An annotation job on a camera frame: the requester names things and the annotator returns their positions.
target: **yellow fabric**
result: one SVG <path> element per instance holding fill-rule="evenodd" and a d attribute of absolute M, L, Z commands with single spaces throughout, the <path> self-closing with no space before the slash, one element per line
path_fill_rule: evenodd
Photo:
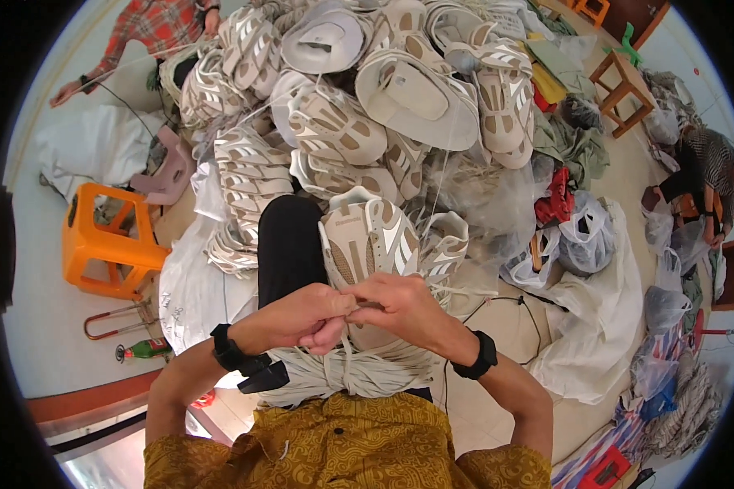
<path fill-rule="evenodd" d="M 558 103 L 560 100 L 565 99 L 568 93 L 565 87 L 542 64 L 538 63 L 538 61 L 533 62 L 532 80 L 538 92 L 541 93 L 544 100 L 549 104 Z"/>
<path fill-rule="evenodd" d="M 410 394 L 338 393 L 254 418 L 230 449 L 196 436 L 147 445 L 144 487 L 551 488 L 548 459 L 528 447 L 478 450 L 455 461 L 446 415 Z"/>

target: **orange plastic stool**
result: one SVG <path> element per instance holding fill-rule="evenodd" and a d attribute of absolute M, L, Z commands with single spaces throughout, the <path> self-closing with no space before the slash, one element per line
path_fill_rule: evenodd
<path fill-rule="evenodd" d="M 97 196 L 125 201 L 109 225 L 93 221 Z M 166 256 L 171 253 L 170 249 L 155 243 L 149 206 L 143 201 L 144 196 L 127 190 L 96 183 L 81 185 L 62 222 L 62 278 L 87 293 L 141 300 L 142 295 L 136 292 L 141 281 L 148 272 L 163 268 Z M 129 238 L 127 232 L 119 228 L 131 209 L 136 211 L 137 240 Z M 107 263 L 108 281 L 82 275 L 90 259 Z M 117 264 L 133 267 L 124 280 L 120 280 Z"/>
<path fill-rule="evenodd" d="M 587 6 L 587 1 L 588 0 L 579 0 L 579 3 L 576 4 L 574 12 L 584 13 L 585 15 L 587 15 L 587 17 L 593 19 L 593 26 L 596 29 L 600 29 L 601 24 L 604 23 L 604 19 L 607 16 L 607 11 L 609 10 L 609 2 L 607 0 L 597 0 L 597 2 L 601 4 L 601 9 L 596 12 L 590 10 L 590 8 Z"/>

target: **person's left hand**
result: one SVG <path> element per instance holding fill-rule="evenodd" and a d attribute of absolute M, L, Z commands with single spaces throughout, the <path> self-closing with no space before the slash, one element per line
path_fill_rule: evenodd
<path fill-rule="evenodd" d="M 220 26 L 220 10 L 211 9 L 204 17 L 204 34 L 217 34 L 217 28 Z"/>
<path fill-rule="evenodd" d="M 710 242 L 710 248 L 718 249 L 718 247 L 720 247 L 723 240 L 725 240 L 725 235 L 723 233 L 715 235 L 714 238 L 712 239 L 712 242 Z"/>
<path fill-rule="evenodd" d="M 352 294 L 312 283 L 238 321 L 228 330 L 228 337 L 247 355 L 295 346 L 325 355 L 340 342 L 345 316 L 354 309 Z"/>

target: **person's right hand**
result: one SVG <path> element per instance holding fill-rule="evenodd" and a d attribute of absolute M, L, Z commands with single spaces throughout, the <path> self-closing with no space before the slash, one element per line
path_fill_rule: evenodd
<path fill-rule="evenodd" d="M 70 83 L 62 85 L 60 90 L 57 92 L 57 95 L 49 99 L 49 106 L 52 109 L 59 107 L 63 103 L 67 102 L 79 88 L 81 88 L 81 81 L 79 80 L 71 81 Z"/>
<path fill-rule="evenodd" d="M 446 314 L 419 275 L 401 277 L 377 271 L 342 293 L 380 305 L 363 306 L 353 311 L 345 318 L 347 322 L 386 329 L 454 363 L 471 366 L 476 361 L 478 338 L 460 321 Z"/>
<path fill-rule="evenodd" d="M 712 218 L 707 218 L 705 223 L 705 234 L 703 237 L 706 244 L 712 244 L 712 240 L 714 240 L 714 224 L 712 222 Z"/>

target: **tiled floor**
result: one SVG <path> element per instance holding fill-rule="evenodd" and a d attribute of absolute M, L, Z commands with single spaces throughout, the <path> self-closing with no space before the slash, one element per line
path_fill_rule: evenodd
<path fill-rule="evenodd" d="M 564 12 L 567 20 L 580 34 L 595 33 L 586 20 L 574 15 L 564 5 L 561 4 L 559 10 Z M 601 31 L 598 35 L 598 43 L 584 63 L 586 73 L 595 70 L 604 59 L 606 54 L 601 49 L 603 46 L 618 45 L 605 32 Z M 605 81 L 613 83 L 616 77 L 616 73 L 607 72 Z M 623 117 L 632 112 L 632 106 L 627 100 L 623 100 L 617 107 Z M 614 123 L 607 121 L 607 134 L 610 134 L 615 127 Z M 608 196 L 616 200 L 626 213 L 628 234 L 639 266 L 642 286 L 646 289 L 654 281 L 655 259 L 644 240 L 644 219 L 639 210 L 639 197 L 647 185 L 660 182 L 664 173 L 650 158 L 646 136 L 640 124 L 618 140 L 607 135 L 605 144 L 610 154 L 611 165 L 607 168 L 603 179 L 593 181 L 592 191 L 596 196 Z M 164 216 L 157 221 L 156 233 L 161 244 L 169 246 L 171 241 L 180 236 L 193 221 L 194 199 L 195 196 L 188 189 L 181 201 L 172 208 L 167 208 Z M 558 279 L 560 275 L 560 269 L 555 270 L 552 279 Z M 702 280 L 702 286 L 705 291 L 705 304 L 709 304 L 710 291 L 706 282 L 707 280 Z M 499 287 L 502 297 L 516 297 L 520 293 L 518 289 L 504 282 L 498 283 L 497 280 L 493 286 Z M 478 304 L 478 298 L 471 301 L 470 309 Z M 538 323 L 540 345 L 527 310 L 524 307 L 519 308 L 513 301 L 492 301 L 470 318 L 468 326 L 485 331 L 495 338 L 497 347 L 504 355 L 516 361 L 526 361 L 550 341 L 545 305 L 529 298 L 528 306 Z M 637 329 L 628 357 L 632 356 L 639 346 L 643 330 L 643 327 Z M 433 397 L 436 405 L 445 408 L 444 402 L 447 396 L 442 368 L 440 375 L 436 377 L 432 386 Z M 584 405 L 571 399 L 555 397 L 553 463 L 568 456 L 592 433 L 611 420 L 617 397 L 628 385 L 629 379 L 626 373 L 621 382 L 598 405 Z M 256 396 L 244 395 L 237 390 L 217 390 L 215 403 L 204 411 L 226 435 L 235 438 L 253 425 L 252 410 L 256 401 Z M 458 455 L 469 450 L 496 447 L 510 442 L 513 420 L 509 413 L 500 408 L 477 383 L 455 375 L 451 367 L 448 371 L 447 404 Z"/>

